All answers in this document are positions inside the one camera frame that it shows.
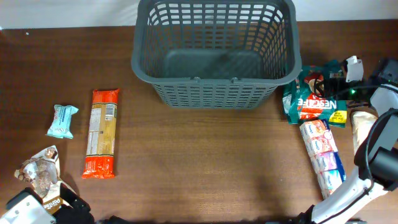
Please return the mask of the green Nescafe coffee bag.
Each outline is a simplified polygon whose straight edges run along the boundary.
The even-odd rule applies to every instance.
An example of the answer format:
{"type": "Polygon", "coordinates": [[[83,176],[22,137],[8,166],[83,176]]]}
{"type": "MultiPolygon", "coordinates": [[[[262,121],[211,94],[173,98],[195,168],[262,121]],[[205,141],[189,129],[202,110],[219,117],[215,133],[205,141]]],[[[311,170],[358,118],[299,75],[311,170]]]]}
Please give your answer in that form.
{"type": "Polygon", "coordinates": [[[284,86],[282,104],[287,121],[301,124],[324,119],[332,126],[345,127],[348,117],[346,102],[323,92],[324,81],[342,76],[343,71],[336,60],[321,67],[303,66],[298,77],[284,86]]]}

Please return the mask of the pink blue tissue multipack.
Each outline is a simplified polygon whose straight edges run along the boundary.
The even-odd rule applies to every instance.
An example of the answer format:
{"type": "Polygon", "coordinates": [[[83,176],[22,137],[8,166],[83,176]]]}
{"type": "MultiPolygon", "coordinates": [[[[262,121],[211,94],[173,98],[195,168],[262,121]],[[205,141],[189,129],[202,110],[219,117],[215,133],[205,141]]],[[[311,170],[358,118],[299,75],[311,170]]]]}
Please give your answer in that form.
{"type": "Polygon", "coordinates": [[[304,122],[300,132],[322,196],[326,199],[346,180],[334,137],[324,119],[304,122]]]}

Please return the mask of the grey plastic basket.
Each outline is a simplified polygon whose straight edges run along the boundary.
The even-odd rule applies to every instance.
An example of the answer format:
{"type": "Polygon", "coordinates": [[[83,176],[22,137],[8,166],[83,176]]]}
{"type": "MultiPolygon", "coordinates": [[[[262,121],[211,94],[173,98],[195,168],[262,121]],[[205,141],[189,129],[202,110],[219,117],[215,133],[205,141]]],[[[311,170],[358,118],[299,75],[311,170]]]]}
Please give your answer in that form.
{"type": "Polygon", "coordinates": [[[302,69],[295,5],[141,1],[131,67],[174,108],[256,108],[302,69]]]}

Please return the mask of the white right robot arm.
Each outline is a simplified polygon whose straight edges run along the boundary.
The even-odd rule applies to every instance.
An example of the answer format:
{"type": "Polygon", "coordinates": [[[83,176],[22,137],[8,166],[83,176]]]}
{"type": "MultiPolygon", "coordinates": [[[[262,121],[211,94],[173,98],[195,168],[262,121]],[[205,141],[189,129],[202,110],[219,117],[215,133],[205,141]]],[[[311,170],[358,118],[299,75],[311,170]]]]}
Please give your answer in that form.
{"type": "Polygon", "coordinates": [[[369,83],[370,105],[379,114],[354,157],[353,173],[335,193],[291,223],[346,223],[372,200],[397,188],[397,60],[379,62],[369,83]]]}

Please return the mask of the white brown cookie bag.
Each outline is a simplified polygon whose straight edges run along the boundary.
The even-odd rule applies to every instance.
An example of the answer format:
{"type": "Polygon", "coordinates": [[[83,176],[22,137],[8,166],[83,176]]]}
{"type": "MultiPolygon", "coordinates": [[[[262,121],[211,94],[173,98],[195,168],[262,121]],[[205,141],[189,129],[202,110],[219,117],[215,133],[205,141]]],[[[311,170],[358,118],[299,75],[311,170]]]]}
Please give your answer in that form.
{"type": "Polygon", "coordinates": [[[60,160],[55,145],[45,149],[24,161],[15,171],[14,176],[33,186],[34,192],[42,199],[43,207],[50,214],[57,212],[62,205],[70,206],[61,196],[65,187],[75,191],[60,178],[60,160]]]}

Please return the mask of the cream paper pouch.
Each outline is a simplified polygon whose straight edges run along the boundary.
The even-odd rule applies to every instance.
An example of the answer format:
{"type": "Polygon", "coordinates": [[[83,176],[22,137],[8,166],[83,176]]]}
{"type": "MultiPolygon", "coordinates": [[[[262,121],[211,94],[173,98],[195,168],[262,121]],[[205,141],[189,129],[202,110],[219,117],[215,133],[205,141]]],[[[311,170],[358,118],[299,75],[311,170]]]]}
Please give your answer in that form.
{"type": "Polygon", "coordinates": [[[351,113],[354,154],[356,154],[360,145],[367,138],[376,120],[377,117],[375,115],[365,111],[354,111],[351,113]]]}

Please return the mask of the orange spaghetti packet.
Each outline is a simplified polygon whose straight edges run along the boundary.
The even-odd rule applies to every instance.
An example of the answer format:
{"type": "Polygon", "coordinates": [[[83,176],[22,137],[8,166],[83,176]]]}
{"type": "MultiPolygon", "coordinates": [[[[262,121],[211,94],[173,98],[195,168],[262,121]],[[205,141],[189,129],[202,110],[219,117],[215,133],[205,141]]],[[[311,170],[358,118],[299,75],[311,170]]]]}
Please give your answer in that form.
{"type": "Polygon", "coordinates": [[[91,105],[84,179],[111,179],[114,174],[114,148],[119,90],[94,90],[91,105]]]}

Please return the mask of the mint green snack packet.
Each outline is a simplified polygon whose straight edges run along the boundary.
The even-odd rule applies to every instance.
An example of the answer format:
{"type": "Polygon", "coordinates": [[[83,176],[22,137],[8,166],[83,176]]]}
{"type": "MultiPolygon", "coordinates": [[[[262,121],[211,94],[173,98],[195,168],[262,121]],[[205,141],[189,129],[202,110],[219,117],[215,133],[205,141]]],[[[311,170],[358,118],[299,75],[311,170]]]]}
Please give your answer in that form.
{"type": "Polygon", "coordinates": [[[54,111],[53,121],[47,131],[47,136],[73,139],[70,125],[72,116],[78,112],[78,108],[72,105],[55,105],[54,111]]]}

